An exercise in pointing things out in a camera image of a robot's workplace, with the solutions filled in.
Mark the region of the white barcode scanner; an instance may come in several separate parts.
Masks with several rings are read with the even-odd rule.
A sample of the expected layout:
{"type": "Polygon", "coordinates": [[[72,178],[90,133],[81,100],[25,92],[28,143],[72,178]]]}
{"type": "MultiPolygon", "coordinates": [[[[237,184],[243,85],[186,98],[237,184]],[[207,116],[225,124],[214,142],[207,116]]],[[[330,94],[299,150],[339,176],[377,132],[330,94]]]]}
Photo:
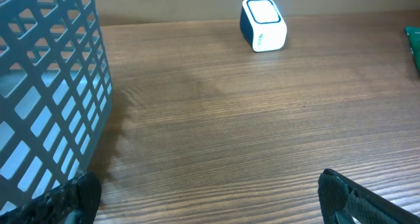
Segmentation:
{"type": "Polygon", "coordinates": [[[243,0],[240,30],[256,53],[280,50],[287,37],[287,25],[273,0],[243,0]]]}

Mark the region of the green 3M gloves package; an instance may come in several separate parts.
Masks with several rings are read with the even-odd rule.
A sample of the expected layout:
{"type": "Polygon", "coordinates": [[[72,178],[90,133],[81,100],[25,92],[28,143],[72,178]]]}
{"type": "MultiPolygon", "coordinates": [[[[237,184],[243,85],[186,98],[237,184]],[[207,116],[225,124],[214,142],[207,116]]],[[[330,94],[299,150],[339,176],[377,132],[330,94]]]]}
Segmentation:
{"type": "Polygon", "coordinates": [[[409,39],[410,49],[417,71],[420,71],[420,29],[419,27],[406,26],[404,31],[409,39]]]}

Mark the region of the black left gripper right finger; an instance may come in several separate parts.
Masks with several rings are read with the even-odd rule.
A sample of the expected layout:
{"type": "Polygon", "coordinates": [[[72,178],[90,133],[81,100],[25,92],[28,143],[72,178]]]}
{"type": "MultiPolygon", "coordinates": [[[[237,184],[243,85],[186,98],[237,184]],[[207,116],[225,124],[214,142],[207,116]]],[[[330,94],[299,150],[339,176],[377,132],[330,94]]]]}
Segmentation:
{"type": "Polygon", "coordinates": [[[349,178],[325,169],[318,179],[324,223],[419,223],[419,217],[389,202],[349,178]]]}

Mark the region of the grey plastic basket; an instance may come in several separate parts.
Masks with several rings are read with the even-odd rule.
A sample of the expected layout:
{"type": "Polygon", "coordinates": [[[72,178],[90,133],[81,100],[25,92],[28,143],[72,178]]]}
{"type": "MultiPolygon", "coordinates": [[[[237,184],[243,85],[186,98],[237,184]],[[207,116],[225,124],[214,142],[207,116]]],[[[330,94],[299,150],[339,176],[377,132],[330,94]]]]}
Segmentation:
{"type": "Polygon", "coordinates": [[[87,170],[112,109],[95,0],[1,0],[1,212],[87,170]]]}

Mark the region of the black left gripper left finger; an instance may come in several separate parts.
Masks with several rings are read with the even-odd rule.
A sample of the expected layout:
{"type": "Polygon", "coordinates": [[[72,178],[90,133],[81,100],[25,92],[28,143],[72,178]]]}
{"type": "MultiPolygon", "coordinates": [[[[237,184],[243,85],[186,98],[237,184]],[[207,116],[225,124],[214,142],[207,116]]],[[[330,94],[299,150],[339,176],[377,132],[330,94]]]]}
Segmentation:
{"type": "Polygon", "coordinates": [[[83,173],[1,215],[2,223],[93,223],[100,206],[102,187],[93,172],[83,173]]]}

